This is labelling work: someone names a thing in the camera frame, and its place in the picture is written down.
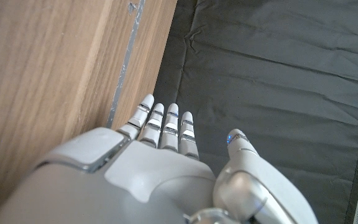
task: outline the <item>wooden panel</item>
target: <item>wooden panel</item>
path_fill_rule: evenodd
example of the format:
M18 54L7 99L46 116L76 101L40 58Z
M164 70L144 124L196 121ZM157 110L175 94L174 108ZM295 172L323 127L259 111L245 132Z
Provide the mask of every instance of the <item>wooden panel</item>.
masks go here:
M144 96L153 93L176 3L177 0L147 1L143 13L150 16L143 15L140 20L113 129L126 123Z
M42 154L106 124L136 15L128 3L0 0L0 204ZM154 89L175 4L145 2L117 124Z

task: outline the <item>wood grain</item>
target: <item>wood grain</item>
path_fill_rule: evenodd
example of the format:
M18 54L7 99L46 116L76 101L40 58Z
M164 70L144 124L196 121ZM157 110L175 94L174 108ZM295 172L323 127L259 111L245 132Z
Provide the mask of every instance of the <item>wood grain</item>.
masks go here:
M106 124L135 18L128 3L0 0L0 205L42 154ZM175 4L146 1L119 111L138 99L122 98L131 84L139 98L153 91Z
M143 13L150 16L140 20L113 129L125 124L144 96L153 93L176 3L177 0L154 0L145 5Z

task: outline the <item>robot finger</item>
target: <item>robot finger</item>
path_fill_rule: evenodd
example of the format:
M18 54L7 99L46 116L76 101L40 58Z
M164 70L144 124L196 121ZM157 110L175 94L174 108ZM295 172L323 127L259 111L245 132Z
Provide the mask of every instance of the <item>robot finger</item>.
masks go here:
M143 101L137 106L134 115L118 131L131 139L136 139L142 129L147 115L154 103L154 97L151 94L146 95Z
M164 105L162 105L161 103L157 103L154 106L149 121L144 126L144 129L140 134L139 141L154 148L157 148L158 140L160 139L163 113Z
M179 108L176 103L172 103L167 111L165 126L162 131L161 149L169 149L178 152L178 114Z
M247 136L238 129L233 129L227 136L227 149L230 158L233 158L234 154L240 150L248 150L259 156L258 152L247 139Z
M181 117L179 153L199 160L193 127L193 115L187 111Z

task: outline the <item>white robotic hand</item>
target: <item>white robotic hand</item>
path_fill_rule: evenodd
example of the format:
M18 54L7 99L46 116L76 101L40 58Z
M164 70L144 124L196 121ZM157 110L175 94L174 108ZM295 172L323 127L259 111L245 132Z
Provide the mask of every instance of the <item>white robotic hand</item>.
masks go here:
M198 160L191 113L178 127L171 104L162 125L164 107L153 103L147 95L117 131L96 128L48 153L0 223L317 223L240 130L229 133L231 160L215 179Z

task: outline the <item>floor mat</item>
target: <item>floor mat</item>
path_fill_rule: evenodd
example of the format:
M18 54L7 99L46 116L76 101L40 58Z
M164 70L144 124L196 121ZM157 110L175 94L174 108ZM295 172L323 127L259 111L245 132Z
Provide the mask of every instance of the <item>floor mat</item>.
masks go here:
M156 102L191 111L215 174L239 128L320 223L358 198L358 1L178 0Z

